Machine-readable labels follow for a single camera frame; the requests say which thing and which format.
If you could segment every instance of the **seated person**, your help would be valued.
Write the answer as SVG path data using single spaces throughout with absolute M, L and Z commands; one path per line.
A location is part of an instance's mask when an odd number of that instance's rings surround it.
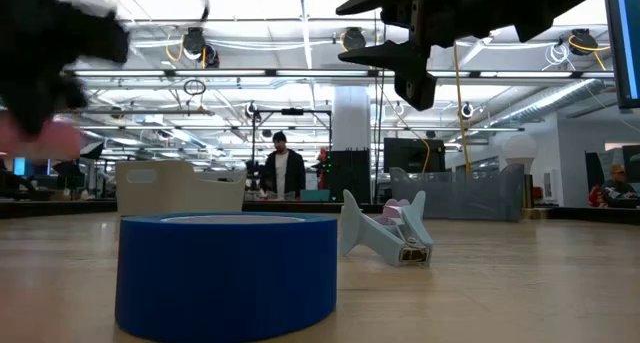
M 611 165 L 611 179 L 604 182 L 602 195 L 611 208 L 635 208 L 640 205 L 640 196 L 627 183 L 627 175 L 620 164 Z

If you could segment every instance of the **ceiling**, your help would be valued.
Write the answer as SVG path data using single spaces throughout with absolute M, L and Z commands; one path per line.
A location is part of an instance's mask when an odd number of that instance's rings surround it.
M 189 26 L 197 25 L 202 15 L 204 0 L 82 0 L 102 8 L 112 8 L 131 32 L 132 42 L 126 70 L 141 69 L 198 69 L 198 64 L 182 57 L 174 61 L 180 50 L 180 36 Z M 215 47 L 220 57 L 221 69 L 367 69 L 366 67 L 342 63 L 337 55 L 343 51 L 340 34 L 348 27 L 359 27 L 368 43 L 375 44 L 385 38 L 402 42 L 407 31 L 387 27 L 378 21 L 379 12 L 370 12 L 349 17 L 338 17 L 335 8 L 346 0 L 209 0 L 208 21 L 202 24 L 208 42 Z M 306 20 L 302 19 L 303 10 Z M 564 56 L 563 49 L 555 48 L 561 36 L 567 37 L 574 28 L 588 28 L 601 45 L 609 44 L 604 0 L 588 0 L 573 10 L 558 17 L 554 26 L 526 44 L 519 42 L 513 27 L 495 31 L 490 38 L 477 40 L 467 38 L 458 42 L 461 70 L 469 71 L 598 71 L 601 70 L 591 56 Z M 611 52 L 601 56 L 608 70 L 611 68 Z M 429 70 L 452 70 L 453 49 L 432 48 Z M 72 69 L 116 69 L 105 62 L 81 61 Z M 213 78 L 203 80 L 207 90 L 190 97 L 182 90 L 184 80 L 177 82 L 160 78 L 127 78 L 85 80 L 87 94 L 91 96 L 89 110 L 113 109 L 158 110 L 157 114 L 126 115 L 114 119 L 105 114 L 82 114 L 60 116 L 86 129 L 90 137 L 108 141 L 108 146 L 117 148 L 107 154 L 121 158 L 123 152 L 136 154 L 139 147 L 156 148 L 153 156 L 182 157 L 209 164 L 217 160 L 218 167 L 241 165 L 251 156 L 251 131 L 231 129 L 189 130 L 188 126 L 243 126 L 244 108 L 254 102 L 259 109 L 282 109 L 289 107 L 330 110 L 336 85 L 366 85 L 371 102 L 376 102 L 376 87 L 366 79 L 276 79 L 272 77 Z M 384 86 L 386 97 L 395 106 L 385 108 L 382 124 L 386 127 L 402 126 L 398 115 L 411 126 L 457 126 L 458 96 L 455 81 L 439 81 L 436 103 L 430 110 L 417 112 L 402 102 L 393 90 L 392 82 Z M 461 98 L 476 108 L 476 114 L 490 117 L 500 114 L 514 104 L 547 87 L 568 84 L 557 80 L 510 80 L 465 79 L 462 81 Z M 185 114 L 186 110 L 203 107 L 209 114 Z M 318 119 L 323 117 L 282 116 L 275 114 L 264 126 L 317 126 L 317 129 L 290 132 L 292 142 L 299 142 L 294 149 L 304 149 L 305 158 L 312 164 L 318 149 L 326 146 L 328 132 Z M 163 135 L 158 129 L 114 131 L 100 129 L 101 126 L 145 125 L 182 126 L 178 135 Z M 390 132 L 411 136 L 409 132 Z M 267 152 L 269 139 L 258 139 L 259 148 Z M 198 148 L 206 147 L 206 152 Z M 176 149 L 185 151 L 176 153 Z M 258 160 L 264 155 L 258 154 Z

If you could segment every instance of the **man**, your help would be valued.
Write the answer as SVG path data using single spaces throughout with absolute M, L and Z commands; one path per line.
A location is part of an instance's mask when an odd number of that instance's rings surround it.
M 305 188 L 306 177 L 302 156 L 287 148 L 287 137 L 282 132 L 273 135 L 276 151 L 269 154 L 265 165 L 263 189 L 284 199 L 286 193 L 295 192 L 296 198 Z
M 602 185 L 602 195 L 611 208 L 635 208 L 640 205 L 640 197 L 627 183 L 627 175 L 620 164 L 611 165 L 611 179 Z

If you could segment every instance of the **tape roll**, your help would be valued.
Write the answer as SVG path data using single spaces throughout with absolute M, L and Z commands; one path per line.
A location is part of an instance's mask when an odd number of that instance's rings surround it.
M 116 322 L 163 342 L 240 342 L 310 326 L 336 304 L 337 221 L 304 214 L 122 218 Z

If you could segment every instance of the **computer monitor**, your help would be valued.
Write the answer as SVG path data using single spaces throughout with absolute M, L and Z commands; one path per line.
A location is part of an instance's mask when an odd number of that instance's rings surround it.
M 425 139 L 425 141 L 431 150 L 426 172 L 444 172 L 444 143 L 433 139 Z M 427 148 L 420 139 L 384 139 L 384 171 L 386 173 L 391 167 L 402 168 L 407 173 L 422 173 L 426 159 Z
M 627 182 L 640 183 L 640 145 L 623 146 L 622 159 Z
M 640 0 L 606 0 L 618 106 L 640 108 Z

